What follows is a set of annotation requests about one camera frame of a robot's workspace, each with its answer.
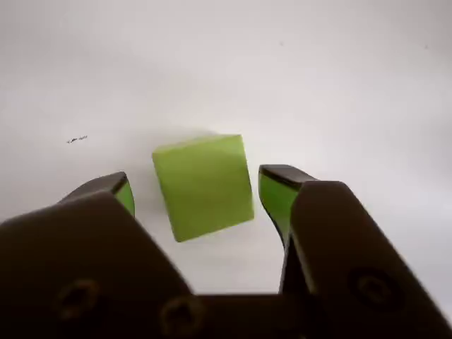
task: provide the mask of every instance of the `small debris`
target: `small debris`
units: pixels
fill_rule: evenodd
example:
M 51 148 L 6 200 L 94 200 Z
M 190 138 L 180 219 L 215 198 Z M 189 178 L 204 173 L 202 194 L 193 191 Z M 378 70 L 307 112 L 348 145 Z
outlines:
M 87 137 L 88 136 L 81 136 L 80 138 L 72 138 L 71 140 L 67 140 L 66 143 L 73 143 L 74 141 L 83 140 L 83 139 L 86 139 Z

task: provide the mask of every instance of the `white table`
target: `white table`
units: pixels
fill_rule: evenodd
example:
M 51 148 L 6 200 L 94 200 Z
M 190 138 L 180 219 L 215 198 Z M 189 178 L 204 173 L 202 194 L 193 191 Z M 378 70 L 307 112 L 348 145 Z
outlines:
M 449 0 L 3 0 L 0 218 L 124 170 L 195 291 L 276 291 L 257 169 L 288 163 L 346 182 L 450 316 L 451 14 Z M 208 132 L 243 135 L 256 219 L 178 244 L 151 153 Z

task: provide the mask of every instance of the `green cube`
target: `green cube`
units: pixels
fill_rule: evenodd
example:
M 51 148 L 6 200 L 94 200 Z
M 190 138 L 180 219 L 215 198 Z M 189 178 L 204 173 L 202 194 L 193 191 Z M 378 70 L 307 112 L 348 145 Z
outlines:
M 178 242 L 254 218 L 241 136 L 159 147 L 153 161 Z

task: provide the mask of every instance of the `foam cube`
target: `foam cube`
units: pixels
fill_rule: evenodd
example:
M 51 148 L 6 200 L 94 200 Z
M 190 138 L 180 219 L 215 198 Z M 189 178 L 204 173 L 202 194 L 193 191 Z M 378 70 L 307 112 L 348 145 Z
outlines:
M 153 162 L 178 242 L 254 218 L 241 136 L 210 136 L 159 147 Z

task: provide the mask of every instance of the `screw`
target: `screw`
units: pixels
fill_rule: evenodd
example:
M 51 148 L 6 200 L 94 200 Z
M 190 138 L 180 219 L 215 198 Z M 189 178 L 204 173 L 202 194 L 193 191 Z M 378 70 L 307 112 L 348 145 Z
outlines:
M 90 313 L 99 299 L 99 285 L 91 279 L 79 279 L 63 287 L 56 298 L 56 311 L 62 321 L 80 319 Z
M 361 302 L 374 309 L 394 311 L 403 304 L 403 293 L 397 282 L 374 268 L 352 271 L 350 288 Z
M 196 297 L 172 299 L 160 313 L 162 333 L 171 338 L 191 338 L 202 328 L 203 317 L 203 305 Z

